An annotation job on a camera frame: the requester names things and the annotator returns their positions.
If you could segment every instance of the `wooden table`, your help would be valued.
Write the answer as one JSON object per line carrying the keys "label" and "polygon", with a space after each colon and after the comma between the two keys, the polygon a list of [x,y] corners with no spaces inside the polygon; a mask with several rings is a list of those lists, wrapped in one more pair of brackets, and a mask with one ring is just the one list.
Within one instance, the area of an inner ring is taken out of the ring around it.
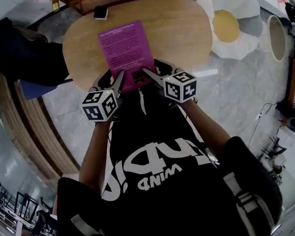
{"label": "wooden table", "polygon": [[141,20],[156,59],[190,69],[205,62],[212,48],[212,33],[205,11],[192,0],[137,0],[109,7],[108,19],[93,14],[78,19],[63,40],[63,56],[74,82],[88,91],[108,70],[98,33]]}

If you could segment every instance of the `gray floor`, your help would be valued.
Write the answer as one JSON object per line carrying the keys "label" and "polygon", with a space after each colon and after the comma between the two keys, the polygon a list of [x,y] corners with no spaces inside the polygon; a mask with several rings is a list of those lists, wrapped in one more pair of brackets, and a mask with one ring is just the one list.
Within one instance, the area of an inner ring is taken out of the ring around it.
{"label": "gray floor", "polygon": [[[44,21],[38,31],[50,41],[61,43],[66,30],[78,17],[75,11],[66,9]],[[292,45],[289,37],[286,38],[288,53]],[[288,54],[282,62],[276,62],[270,52],[258,47],[243,60],[220,59],[211,54],[206,64],[192,68],[193,71],[206,69],[218,69],[219,73],[199,83],[199,106],[230,135],[242,137],[255,155],[261,153],[261,149],[270,145],[268,137],[275,136],[280,126],[281,116],[275,106],[266,103],[275,104],[284,98]],[[43,96],[58,132],[80,164],[94,127],[80,109],[85,94],[69,83]],[[257,115],[262,110],[259,120]]]}

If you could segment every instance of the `person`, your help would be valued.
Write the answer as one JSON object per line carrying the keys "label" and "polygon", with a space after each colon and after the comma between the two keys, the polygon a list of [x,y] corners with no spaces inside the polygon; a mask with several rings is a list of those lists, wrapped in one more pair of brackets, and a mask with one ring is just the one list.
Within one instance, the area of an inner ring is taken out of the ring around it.
{"label": "person", "polygon": [[44,210],[39,210],[37,213],[37,222],[34,228],[31,230],[32,236],[40,236],[41,231],[44,227],[55,230],[58,233],[58,222],[53,217],[50,216],[50,211],[45,212]]}
{"label": "person", "polygon": [[[193,100],[172,107],[153,83],[120,95],[112,126],[113,170],[104,186],[111,121],[99,122],[79,182],[58,184],[59,235],[252,235],[223,176],[234,172],[243,190],[262,197],[277,223],[278,186],[239,137],[230,135]],[[143,95],[144,108],[141,105]],[[216,167],[207,147],[219,160]],[[270,235],[252,212],[256,235]]]}

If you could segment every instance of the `black t-shirt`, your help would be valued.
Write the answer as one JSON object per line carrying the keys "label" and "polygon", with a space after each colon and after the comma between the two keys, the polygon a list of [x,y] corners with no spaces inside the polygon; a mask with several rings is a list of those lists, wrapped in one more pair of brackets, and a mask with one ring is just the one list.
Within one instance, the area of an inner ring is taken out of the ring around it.
{"label": "black t-shirt", "polygon": [[[83,235],[71,222],[76,215],[106,236],[247,235],[231,190],[180,109],[149,93],[144,115],[139,94],[126,96],[102,197],[77,181],[59,181],[60,236]],[[230,148],[247,150],[236,141]]]}

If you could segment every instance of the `chair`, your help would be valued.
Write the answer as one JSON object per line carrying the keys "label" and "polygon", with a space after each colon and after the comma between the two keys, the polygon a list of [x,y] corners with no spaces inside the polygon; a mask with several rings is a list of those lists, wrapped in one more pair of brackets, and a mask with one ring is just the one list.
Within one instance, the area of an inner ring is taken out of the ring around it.
{"label": "chair", "polygon": [[58,235],[58,230],[59,230],[58,221],[53,219],[50,216],[49,212],[39,210],[37,212],[37,216],[38,216],[38,220],[36,222],[35,227],[31,231],[33,236],[39,236],[40,232],[42,231],[45,225],[47,229],[48,229],[48,226],[50,227],[50,233],[52,233],[52,231],[55,231],[56,235]]}
{"label": "chair", "polygon": [[[19,209],[17,211],[16,206],[17,206],[18,203],[20,203],[20,205],[21,205],[21,210]],[[33,210],[32,214],[31,214],[31,216],[30,216],[30,211],[29,211],[29,205],[30,205],[30,203],[33,203],[35,205],[34,210]],[[26,209],[25,209],[24,214],[22,216],[23,207],[24,206],[26,206]],[[21,194],[20,192],[17,193],[16,200],[15,200],[15,205],[14,205],[14,213],[15,214],[17,214],[21,218],[25,219],[26,213],[28,211],[29,217],[30,217],[30,219],[29,219],[28,222],[31,223],[32,220],[33,220],[33,218],[34,218],[34,215],[35,215],[35,212],[37,210],[37,207],[38,207],[38,202],[36,200],[34,200],[32,197],[30,197],[28,194]]]}
{"label": "chair", "polygon": [[46,87],[63,83],[69,75],[61,44],[13,27],[8,18],[0,21],[0,73],[10,82],[23,80]]}
{"label": "chair", "polygon": [[[72,79],[64,80],[61,84],[72,82]],[[26,100],[31,100],[37,97],[40,97],[52,90],[55,90],[57,86],[54,87],[45,87],[39,84],[35,84],[32,82],[21,81],[22,90],[24,94],[24,98]]]}
{"label": "chair", "polygon": [[286,148],[285,147],[282,147],[279,145],[279,141],[280,139],[279,138],[272,138],[272,137],[269,137],[271,139],[271,141],[274,143],[274,146],[273,148],[271,149],[271,151],[268,151],[267,149],[265,150],[261,150],[264,154],[266,154],[267,156],[269,156],[271,159],[277,155],[280,155],[282,154],[283,152],[286,151]]}
{"label": "chair", "polygon": [[50,207],[49,205],[47,205],[44,201],[43,201],[43,197],[40,197],[40,202],[41,202],[41,205],[43,207],[45,207],[49,213],[52,213],[53,212],[53,208]]}

